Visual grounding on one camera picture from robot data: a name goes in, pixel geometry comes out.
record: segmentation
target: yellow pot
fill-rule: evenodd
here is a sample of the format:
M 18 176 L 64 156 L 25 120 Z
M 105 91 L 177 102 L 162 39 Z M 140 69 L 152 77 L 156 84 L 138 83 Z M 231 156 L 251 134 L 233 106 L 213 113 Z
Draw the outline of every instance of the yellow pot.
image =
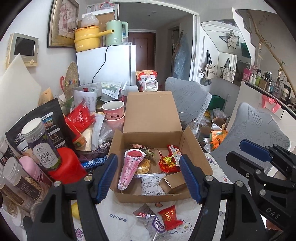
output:
M 107 34 L 114 33 L 113 29 L 100 32 L 100 27 L 89 26 L 86 28 L 79 28 L 75 31 L 75 48 L 77 52 L 95 49 L 100 46 L 100 37 Z

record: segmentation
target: pink ribbon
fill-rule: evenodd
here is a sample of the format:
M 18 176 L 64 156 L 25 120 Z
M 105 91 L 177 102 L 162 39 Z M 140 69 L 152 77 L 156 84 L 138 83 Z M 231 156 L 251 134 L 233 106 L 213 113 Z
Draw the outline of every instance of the pink ribbon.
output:
M 279 108 L 281 108 L 281 105 L 275 100 L 275 99 L 272 99 L 272 98 L 269 98 L 267 97 L 266 95 L 262 95 L 262 108 L 265 108 L 266 107 L 266 102 L 269 102 L 270 104 L 276 104 L 271 112 L 272 113 L 276 113 L 278 111 Z

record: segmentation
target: pink paper cup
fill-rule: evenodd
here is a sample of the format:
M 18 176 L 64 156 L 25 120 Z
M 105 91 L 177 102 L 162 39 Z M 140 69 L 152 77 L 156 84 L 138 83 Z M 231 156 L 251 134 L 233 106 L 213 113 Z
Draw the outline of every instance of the pink paper cup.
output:
M 106 120 L 107 125 L 112 128 L 113 130 L 118 129 L 121 132 L 123 132 L 123 123 L 124 123 L 124 117 L 125 117 L 125 113 L 123 113 L 123 117 L 121 117 L 118 120 Z
M 119 100 L 113 100 L 103 104 L 102 108 L 105 113 L 105 119 L 109 121 L 119 120 L 124 115 L 124 103 Z

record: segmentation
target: plant stem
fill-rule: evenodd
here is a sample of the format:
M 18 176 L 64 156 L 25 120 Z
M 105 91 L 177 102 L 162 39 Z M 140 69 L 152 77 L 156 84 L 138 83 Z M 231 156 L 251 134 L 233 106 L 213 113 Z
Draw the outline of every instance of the plant stem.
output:
M 295 89 L 294 89 L 294 86 L 293 86 L 292 82 L 290 81 L 289 75 L 288 75 L 287 70 L 286 70 L 286 68 L 284 67 L 282 61 L 281 61 L 281 60 L 275 55 L 274 51 L 273 51 L 273 50 L 271 49 L 271 47 L 267 44 L 267 41 L 266 41 L 266 40 L 262 37 L 262 35 L 259 33 L 259 30 L 258 30 L 258 28 L 257 28 L 257 24 L 255 23 L 255 21 L 254 21 L 254 19 L 253 19 L 253 17 L 252 17 L 252 15 L 251 15 L 251 13 L 250 13 L 249 10 L 247 10 L 247 13 L 248 13 L 248 15 L 250 16 L 251 21 L 253 22 L 253 25 L 254 25 L 254 28 L 255 28 L 256 35 L 258 36 L 260 42 L 262 42 L 262 43 L 266 46 L 266 48 L 269 50 L 269 52 L 271 53 L 271 55 L 272 55 L 272 56 L 275 58 L 275 60 L 278 62 L 279 66 L 283 69 L 283 72 L 285 73 L 285 75 L 286 75 L 286 77 L 287 77 L 287 81 L 290 83 L 291 88 L 292 88 L 292 90 L 293 90 L 293 93 L 294 93 L 294 95 L 296 96 L 296 91 L 295 91 Z

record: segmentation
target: white refrigerator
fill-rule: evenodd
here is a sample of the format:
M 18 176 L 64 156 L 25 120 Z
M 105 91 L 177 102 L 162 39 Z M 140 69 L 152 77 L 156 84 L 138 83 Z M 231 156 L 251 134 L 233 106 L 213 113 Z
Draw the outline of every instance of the white refrigerator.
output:
M 136 85 L 136 46 L 117 45 L 76 53 L 80 84 L 96 82 L 122 82 Z

